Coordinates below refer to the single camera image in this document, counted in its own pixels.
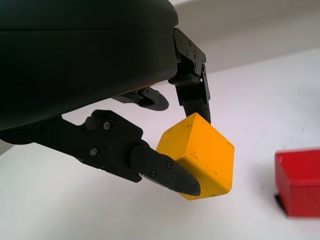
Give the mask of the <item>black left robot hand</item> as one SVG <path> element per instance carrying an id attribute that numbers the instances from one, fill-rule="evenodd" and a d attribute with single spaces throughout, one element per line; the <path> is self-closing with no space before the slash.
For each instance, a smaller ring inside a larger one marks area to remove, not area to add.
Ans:
<path id="1" fill-rule="evenodd" d="M 209 122 L 206 55 L 178 23 L 168 0 L 1 1 L 0 138 L 199 196 L 195 175 L 115 112 L 95 110 L 80 125 L 63 119 L 106 99 L 164 111 L 168 101 L 152 85 L 169 81 L 185 114 Z"/>

